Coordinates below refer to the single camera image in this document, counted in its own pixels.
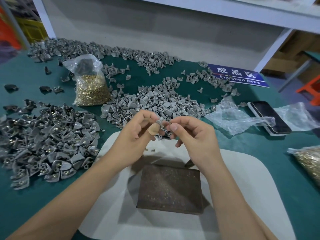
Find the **person's left hand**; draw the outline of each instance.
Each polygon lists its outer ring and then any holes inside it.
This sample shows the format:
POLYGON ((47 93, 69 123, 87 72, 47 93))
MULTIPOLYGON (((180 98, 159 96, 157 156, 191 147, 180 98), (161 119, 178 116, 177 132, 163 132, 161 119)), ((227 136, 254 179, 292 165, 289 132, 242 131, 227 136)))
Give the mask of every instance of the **person's left hand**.
MULTIPOLYGON (((122 129, 104 158, 112 161, 118 171, 138 161, 150 140, 155 140, 148 128, 158 119, 156 113, 140 110, 122 129)), ((159 134, 164 135, 165 132, 160 129, 159 134)))

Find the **black phone screen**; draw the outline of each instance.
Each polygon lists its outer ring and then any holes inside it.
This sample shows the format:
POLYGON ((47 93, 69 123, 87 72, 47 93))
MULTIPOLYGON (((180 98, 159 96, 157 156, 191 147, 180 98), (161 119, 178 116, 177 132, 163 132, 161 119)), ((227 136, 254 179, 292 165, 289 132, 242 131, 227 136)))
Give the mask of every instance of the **black phone screen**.
POLYGON ((266 101, 251 102, 253 109, 261 117, 274 117, 275 126, 269 128, 275 134, 289 134, 291 133, 290 127, 281 119, 281 117, 274 111, 274 109, 266 101))

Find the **plastic bag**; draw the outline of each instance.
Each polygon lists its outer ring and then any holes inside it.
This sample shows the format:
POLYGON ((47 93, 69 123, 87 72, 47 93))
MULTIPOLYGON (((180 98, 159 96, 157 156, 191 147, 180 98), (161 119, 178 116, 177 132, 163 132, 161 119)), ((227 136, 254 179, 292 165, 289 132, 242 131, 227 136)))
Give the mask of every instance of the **plastic bag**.
POLYGON ((221 103, 216 106, 216 111, 207 114, 205 118, 233 136, 246 131, 250 126, 276 125, 274 117, 252 118, 239 110, 231 96, 223 98, 221 103))
POLYGON ((320 123, 313 119, 302 102, 274 110, 292 131, 311 131, 320 127, 320 123))
POLYGON ((94 55, 81 55, 65 61, 63 65, 74 73, 76 80, 74 105, 101 105, 111 100, 106 79, 101 71, 103 64, 94 55))
POLYGON ((293 154, 302 167, 314 179, 320 187, 320 145, 304 147, 300 150, 288 149, 288 153, 293 154))

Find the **yellow crate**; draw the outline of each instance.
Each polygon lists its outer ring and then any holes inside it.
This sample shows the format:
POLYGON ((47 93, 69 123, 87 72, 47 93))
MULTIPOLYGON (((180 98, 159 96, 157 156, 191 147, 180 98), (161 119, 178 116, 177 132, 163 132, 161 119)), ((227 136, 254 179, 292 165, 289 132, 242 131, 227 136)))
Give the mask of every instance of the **yellow crate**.
POLYGON ((30 44, 48 37, 42 22, 16 17, 16 20, 30 44))

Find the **blue sign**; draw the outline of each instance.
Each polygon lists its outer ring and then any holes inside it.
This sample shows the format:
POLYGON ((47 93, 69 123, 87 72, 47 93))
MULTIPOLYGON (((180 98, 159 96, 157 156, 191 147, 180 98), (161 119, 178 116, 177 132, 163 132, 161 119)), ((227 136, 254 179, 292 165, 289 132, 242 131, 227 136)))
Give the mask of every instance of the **blue sign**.
POLYGON ((213 64, 208 64, 208 67, 210 67, 213 75, 220 79, 230 78, 231 82, 269 88, 259 72, 213 64))

